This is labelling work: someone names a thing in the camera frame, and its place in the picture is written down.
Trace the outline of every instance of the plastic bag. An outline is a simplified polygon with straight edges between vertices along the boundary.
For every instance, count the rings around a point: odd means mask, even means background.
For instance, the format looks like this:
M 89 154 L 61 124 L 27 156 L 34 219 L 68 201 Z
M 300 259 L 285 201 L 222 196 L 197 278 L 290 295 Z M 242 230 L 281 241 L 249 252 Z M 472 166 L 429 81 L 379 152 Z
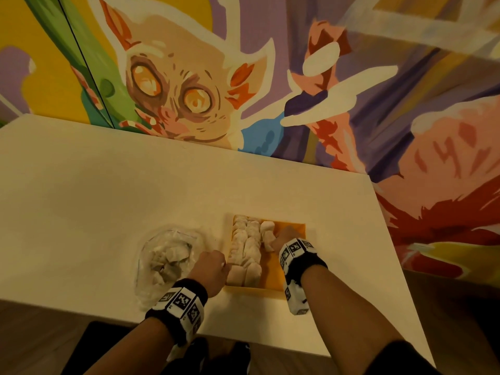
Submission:
M 142 247 L 135 281 L 141 308 L 151 308 L 178 279 L 186 277 L 205 250 L 202 235 L 182 227 L 166 227 L 149 239 Z

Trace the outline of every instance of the orange box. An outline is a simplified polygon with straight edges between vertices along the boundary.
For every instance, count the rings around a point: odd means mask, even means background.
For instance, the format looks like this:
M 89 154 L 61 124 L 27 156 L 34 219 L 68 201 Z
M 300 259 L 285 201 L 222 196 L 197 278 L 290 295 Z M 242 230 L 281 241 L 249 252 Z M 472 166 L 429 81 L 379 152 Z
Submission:
M 294 222 L 283 222 L 266 220 L 265 218 L 258 218 L 261 221 L 272 221 L 274 222 L 274 230 L 272 233 L 274 236 L 278 236 L 279 232 L 288 225 L 294 227 L 297 232 L 301 235 L 301 238 L 305 239 L 305 224 L 304 223 L 294 223 Z M 226 285 L 224 289 L 231 293 L 240 293 L 251 296 L 260 297 L 271 297 L 271 298 L 281 298 L 286 299 L 284 295 L 283 283 L 284 273 L 279 264 L 278 254 L 275 252 L 267 252 L 264 248 L 264 243 L 260 245 L 260 267 L 262 267 L 262 275 L 260 276 L 260 282 L 258 288 L 250 287 L 234 287 L 231 285 Z

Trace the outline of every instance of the painted wall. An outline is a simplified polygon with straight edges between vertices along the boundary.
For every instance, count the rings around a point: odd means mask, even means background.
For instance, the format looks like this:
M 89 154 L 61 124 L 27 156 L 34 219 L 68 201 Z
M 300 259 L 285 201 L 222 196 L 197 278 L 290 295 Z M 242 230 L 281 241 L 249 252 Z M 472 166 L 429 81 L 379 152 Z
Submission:
M 2 121 L 367 173 L 404 268 L 500 286 L 500 0 L 5 4 Z

